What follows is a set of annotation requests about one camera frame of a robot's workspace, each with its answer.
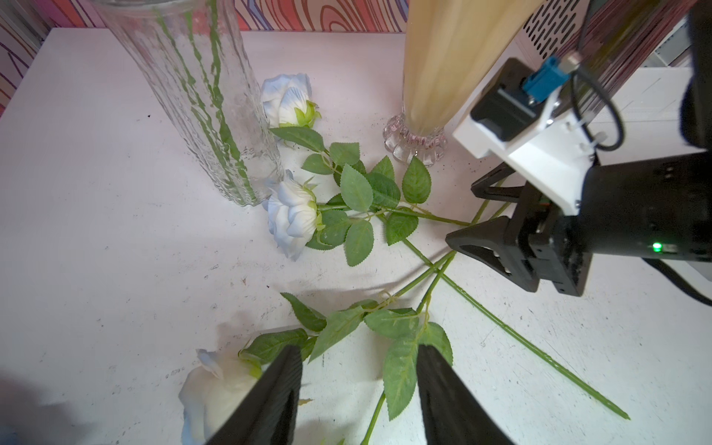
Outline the clear glass vase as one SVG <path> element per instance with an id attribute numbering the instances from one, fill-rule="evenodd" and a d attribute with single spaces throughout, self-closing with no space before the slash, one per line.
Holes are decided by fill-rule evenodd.
<path id="1" fill-rule="evenodd" d="M 257 206 L 283 178 L 230 1 L 96 1 L 201 167 L 229 200 Z"/>

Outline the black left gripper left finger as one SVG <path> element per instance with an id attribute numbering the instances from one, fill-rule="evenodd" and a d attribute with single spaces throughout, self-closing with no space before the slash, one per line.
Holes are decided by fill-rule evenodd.
<path id="1" fill-rule="evenodd" d="M 300 349 L 283 348 L 209 445 L 291 444 L 302 378 Z"/>

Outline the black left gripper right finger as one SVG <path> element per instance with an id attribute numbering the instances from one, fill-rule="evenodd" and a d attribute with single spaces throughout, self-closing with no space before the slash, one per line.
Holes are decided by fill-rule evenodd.
<path id="1" fill-rule="evenodd" d="M 428 444 L 514 444 L 435 347 L 418 348 L 416 374 Z"/>

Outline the white plastic file organizer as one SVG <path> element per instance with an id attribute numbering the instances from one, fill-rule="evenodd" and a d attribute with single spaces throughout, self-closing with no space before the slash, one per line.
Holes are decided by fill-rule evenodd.
<path id="1" fill-rule="evenodd" d="M 527 53 L 533 57 L 532 65 L 537 67 L 549 57 L 558 57 L 556 52 L 563 46 L 565 39 L 580 29 L 588 12 L 600 7 L 604 2 L 543 2 L 527 19 L 522 31 L 517 35 L 527 45 Z"/>

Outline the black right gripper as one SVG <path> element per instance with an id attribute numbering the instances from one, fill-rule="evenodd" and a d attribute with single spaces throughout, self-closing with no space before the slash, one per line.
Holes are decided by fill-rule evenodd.
<path id="1" fill-rule="evenodd" d="M 498 185 L 514 173 L 502 162 L 474 181 L 471 192 L 518 202 L 523 185 Z M 604 254 L 640 258 L 687 296 L 700 296 L 668 263 L 711 261 L 710 153 L 594 166 L 575 216 L 541 198 L 534 193 L 521 235 L 520 224 L 501 216 L 454 231 L 446 243 L 527 292 L 536 292 L 541 279 L 580 297 L 593 255 Z"/>

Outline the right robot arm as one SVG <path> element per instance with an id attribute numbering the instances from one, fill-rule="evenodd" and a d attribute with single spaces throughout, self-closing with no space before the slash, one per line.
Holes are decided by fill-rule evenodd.
<path id="1" fill-rule="evenodd" d="M 578 104 L 560 111 L 565 86 L 586 83 L 610 95 L 577 52 L 545 59 L 538 70 L 511 57 L 454 131 L 471 154 L 500 164 L 474 182 L 484 200 L 515 205 L 511 217 L 471 224 L 446 237 L 452 250 L 491 267 L 528 292 L 541 281 L 583 294 L 596 253 L 638 257 L 683 293 L 709 304 L 671 267 L 711 259 L 711 7 L 689 13 L 693 73 L 680 106 L 688 155 L 604 166 L 600 135 Z"/>

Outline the purple ribbed glass vase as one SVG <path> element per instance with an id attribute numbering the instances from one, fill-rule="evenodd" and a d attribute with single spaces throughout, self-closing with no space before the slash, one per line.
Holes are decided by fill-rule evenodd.
<path id="1" fill-rule="evenodd" d="M 576 50 L 613 96 L 694 5 L 693 0 L 606 1 L 586 14 L 556 55 Z"/>

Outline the yellow fluted glass vase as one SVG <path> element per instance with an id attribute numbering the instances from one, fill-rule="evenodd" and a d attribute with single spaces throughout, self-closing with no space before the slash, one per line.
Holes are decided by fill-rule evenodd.
<path id="1" fill-rule="evenodd" d="M 536 0 L 410 2 L 402 110 L 383 132 L 395 159 L 426 166 L 441 159 L 446 125 L 540 6 Z"/>

